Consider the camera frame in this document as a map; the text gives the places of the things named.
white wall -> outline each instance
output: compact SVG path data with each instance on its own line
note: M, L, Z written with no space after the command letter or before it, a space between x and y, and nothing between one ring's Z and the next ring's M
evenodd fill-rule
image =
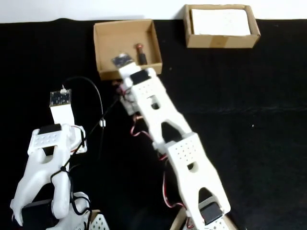
M245 4L258 19L307 19L307 0L0 0L0 23L180 19L184 4Z

perforated plate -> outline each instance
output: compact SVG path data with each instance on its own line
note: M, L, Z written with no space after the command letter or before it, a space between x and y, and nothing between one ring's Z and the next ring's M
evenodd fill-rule
M206 230L229 230L223 218L219 218L216 221L205 227Z
M150 79L150 80L146 80L136 86L135 87L135 90L138 90L138 94L141 95L142 97L144 98L148 98L152 95L154 95L154 90L153 90L153 87L152 87L152 83L153 81Z
M90 226L90 230L110 230L104 215L98 214Z
M181 140L175 148L177 156L185 164L190 164L195 161L196 148L193 138Z

hole in bracket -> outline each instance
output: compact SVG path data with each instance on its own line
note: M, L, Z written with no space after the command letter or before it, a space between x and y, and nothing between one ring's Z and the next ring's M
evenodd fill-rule
M155 95L147 98L148 100L150 100L150 103L151 103L151 107L154 109L154 110L157 110L157 109L160 109L160 105L158 103L158 99Z
M171 126L169 123L163 122L161 124L161 129L162 129L162 137L166 143L172 140L176 142L182 140L180 132L176 128Z

white plastic part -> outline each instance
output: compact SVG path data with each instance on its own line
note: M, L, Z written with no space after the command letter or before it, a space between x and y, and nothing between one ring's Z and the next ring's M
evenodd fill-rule
M77 197L83 196L88 198L88 196L83 192L77 192L74 193L74 195ZM80 212L89 207L89 204L85 199L76 199L75 203L78 211ZM87 211L82 216L78 216L70 204L68 215L59 220L56 226L46 230L84 230L84 222L87 223L89 214L89 211Z
M192 218L195 229L204 230L204 219L198 207L198 194L201 188L208 189L219 204L223 215L230 211L230 205L220 178L201 145L198 135L190 129L185 118L180 114L153 68L147 69L150 79L133 85L130 75L141 68L132 62L118 71L123 79L122 89L127 92L123 103L128 114L140 112L153 139L153 147L160 153L166 153L175 171L179 193L185 206L187 216ZM152 108L152 103L158 104L158 109ZM165 143L161 124L167 122L182 135L179 142Z
M75 124L71 104L52 106L50 110L55 124Z
M51 182L51 175L60 170L71 156L72 147L81 142L80 131L77 132L76 128L65 124L61 126L61 129L61 131L46 134L38 134L39 129L32 132L24 176L18 183L15 197L10 205L16 221L21 226L23 224L22 208L33 201L44 185ZM53 155L46 156L43 148L51 146L54 146ZM52 178L52 183L54 185L52 212L57 219L62 219L69 211L70 182L68 175L61 172Z
M97 214L95 219L91 222L90 230L110 230L104 215Z
M232 230L229 228L223 218L219 218L216 221L212 222L211 224L208 224L204 228L205 230ZM196 230L196 227L192 229L188 229L185 225L182 230Z

black cable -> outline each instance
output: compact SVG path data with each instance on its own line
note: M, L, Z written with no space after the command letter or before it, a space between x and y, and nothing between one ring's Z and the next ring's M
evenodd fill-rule
M118 102L119 98L117 98L106 110L106 112L101 116L100 120L94 125L94 127L91 129L91 131L84 137L84 141L86 141L93 131L96 129L96 127L100 124L100 121L104 119L104 117L107 115L107 113L112 109L112 107ZM75 149L75 151L72 153L71 157L77 153L79 148L82 146L83 143L80 143L79 146ZM67 162L64 164L64 167L68 165L68 163L71 161L71 157L67 160Z
M62 85L64 86L64 84L66 82L71 81L71 80L77 80L77 79L82 79L82 80L88 81L95 88L95 90L96 90L96 92L98 94L98 97L99 97L99 102L100 102L100 107L101 107L101 115L103 115L104 110L103 110L103 106L102 106L101 96L100 96L100 93L99 93L99 90L98 90L97 86L94 84L94 82L92 80L90 80L89 78L83 77L83 76L74 76L74 77L71 77L71 78L67 78L62 83ZM102 130L101 130L101 138L100 138L100 144L99 144L98 160L100 160L100 158L101 158L102 143L103 143L104 129L105 129L104 119L102 118L100 120L102 121Z
M64 84L68 81L71 81L71 80L76 80L76 79L83 79L85 81L88 81L96 90L97 94L98 94L98 97L99 97L99 102L100 102L100 108L101 108L101 115L104 114L104 110L103 110L103 106L102 106L102 100L101 100L101 96L100 96L100 92L97 88L97 86L94 84L94 82L92 80L90 80L89 78L86 78L86 77L83 77L83 76L74 76L74 77L70 77L70 78L67 78L63 81L62 85L64 86Z

